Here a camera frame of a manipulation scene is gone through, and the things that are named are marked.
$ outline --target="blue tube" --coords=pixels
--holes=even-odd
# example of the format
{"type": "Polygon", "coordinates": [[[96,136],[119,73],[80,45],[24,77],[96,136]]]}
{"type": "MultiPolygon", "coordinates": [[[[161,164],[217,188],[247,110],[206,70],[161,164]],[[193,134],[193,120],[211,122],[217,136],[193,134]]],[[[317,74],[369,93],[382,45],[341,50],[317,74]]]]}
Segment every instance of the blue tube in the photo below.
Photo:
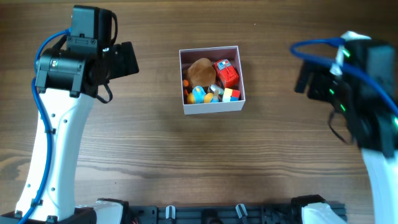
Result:
{"type": "MultiPolygon", "coordinates": [[[[306,40],[303,42],[298,42],[296,44],[293,44],[290,48],[290,52],[298,57],[302,58],[305,61],[309,62],[314,62],[319,65],[323,65],[325,67],[331,67],[334,63],[336,63],[336,60],[331,59],[331,58],[326,58],[326,57],[319,57],[316,55],[311,55],[311,54],[306,54],[302,52],[298,52],[296,50],[297,47],[303,47],[306,45],[311,45],[311,44],[328,44],[334,47],[337,47],[339,45],[344,44],[345,40],[339,37],[335,38],[330,38],[330,39],[318,39],[318,40],[306,40]]],[[[366,74],[364,71],[361,69],[358,69],[352,65],[349,65],[345,63],[342,67],[341,70],[343,72],[346,72],[349,75],[354,76],[355,78],[358,78],[368,84],[370,87],[372,87],[381,97],[383,102],[392,110],[392,112],[398,117],[398,107],[395,104],[395,102],[391,99],[391,97],[381,88],[379,84],[377,84],[373,79],[369,77],[368,74],[366,74]]]]}
{"type": "MultiPolygon", "coordinates": [[[[54,38],[56,38],[60,35],[68,35],[68,34],[70,34],[70,28],[63,30],[61,32],[57,32],[56,34],[52,35],[51,37],[49,37],[47,40],[45,40],[43,42],[43,44],[40,46],[39,50],[37,51],[36,57],[35,57],[34,68],[35,68],[36,74],[37,74],[36,61],[38,61],[38,59],[40,58],[40,54],[42,53],[44,47],[54,38]]],[[[33,98],[36,102],[36,106],[37,106],[37,109],[39,110],[40,116],[43,119],[44,129],[46,130],[46,133],[47,133],[47,158],[45,160],[45,167],[44,167],[42,181],[40,183],[40,187],[37,191],[36,197],[33,200],[32,205],[30,205],[30,208],[28,209],[26,214],[21,218],[21,220],[19,220],[18,224],[25,223],[29,219],[29,217],[32,215],[32,213],[34,212],[36,205],[40,202],[40,199],[43,196],[45,185],[47,183],[47,179],[49,177],[49,172],[50,172],[50,167],[51,167],[51,157],[52,157],[52,132],[51,131],[52,131],[52,128],[51,128],[51,124],[50,124],[50,120],[47,115],[47,112],[43,107],[43,104],[42,104],[42,101],[40,100],[39,94],[37,93],[35,83],[36,83],[36,77],[33,78],[31,87],[32,87],[33,98]]]]}

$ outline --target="box of toys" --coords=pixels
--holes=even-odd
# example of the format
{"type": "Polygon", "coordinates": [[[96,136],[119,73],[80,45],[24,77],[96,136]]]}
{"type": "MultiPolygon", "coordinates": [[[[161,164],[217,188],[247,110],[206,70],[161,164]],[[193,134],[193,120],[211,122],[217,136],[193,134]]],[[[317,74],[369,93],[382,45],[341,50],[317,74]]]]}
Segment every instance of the box of toys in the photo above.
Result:
{"type": "Polygon", "coordinates": [[[185,114],[242,110],[243,74],[238,46],[180,50],[185,114]]]}

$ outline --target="red toy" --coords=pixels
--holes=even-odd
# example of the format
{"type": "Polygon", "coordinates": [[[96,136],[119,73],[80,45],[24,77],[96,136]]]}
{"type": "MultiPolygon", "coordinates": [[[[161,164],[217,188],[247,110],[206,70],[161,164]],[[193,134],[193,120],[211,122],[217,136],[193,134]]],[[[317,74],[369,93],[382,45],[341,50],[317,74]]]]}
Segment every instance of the red toy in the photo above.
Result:
{"type": "Polygon", "coordinates": [[[216,75],[221,80],[223,88],[230,88],[239,83],[239,75],[228,59],[219,60],[214,64],[216,75]]]}

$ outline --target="cardboard box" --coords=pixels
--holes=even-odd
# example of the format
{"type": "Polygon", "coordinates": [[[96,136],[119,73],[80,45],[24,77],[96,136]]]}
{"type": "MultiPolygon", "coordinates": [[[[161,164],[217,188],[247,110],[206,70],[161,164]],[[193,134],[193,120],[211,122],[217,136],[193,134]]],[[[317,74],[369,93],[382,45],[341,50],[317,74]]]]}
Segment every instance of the cardboard box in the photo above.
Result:
{"type": "Polygon", "coordinates": [[[182,97],[182,104],[185,114],[215,113],[215,112],[242,110],[246,98],[244,95],[243,74],[242,74],[241,59],[239,57],[238,46],[180,50],[180,73],[181,73],[181,97],[182,97]],[[185,69],[188,69],[195,61],[201,58],[208,58],[213,63],[222,59],[228,59],[231,62],[232,66],[236,68],[236,70],[239,73],[239,91],[241,92],[241,97],[239,101],[219,102],[219,103],[200,103],[194,105],[184,104],[182,73],[185,69]]]}

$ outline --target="wooden surface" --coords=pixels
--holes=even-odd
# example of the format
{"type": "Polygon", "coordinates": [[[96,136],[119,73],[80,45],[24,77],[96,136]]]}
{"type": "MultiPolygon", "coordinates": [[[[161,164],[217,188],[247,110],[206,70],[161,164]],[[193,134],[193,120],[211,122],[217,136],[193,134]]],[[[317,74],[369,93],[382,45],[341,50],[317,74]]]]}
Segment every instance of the wooden surface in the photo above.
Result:
{"type": "MultiPolygon", "coordinates": [[[[72,14],[72,3],[36,2],[0,5],[0,213],[14,209],[29,170],[34,55],[72,14]]],[[[234,205],[320,194],[345,203],[350,223],[373,223],[361,155],[328,129],[330,105],[293,92],[302,62],[288,48],[348,29],[396,45],[397,1],[87,4],[118,15],[117,42],[133,43],[141,71],[113,80],[114,100],[94,105],[81,141],[77,203],[234,205]],[[241,53],[243,110],[184,116],[178,50],[225,45],[241,53]]],[[[344,121],[335,126],[347,134],[344,121]]]]}

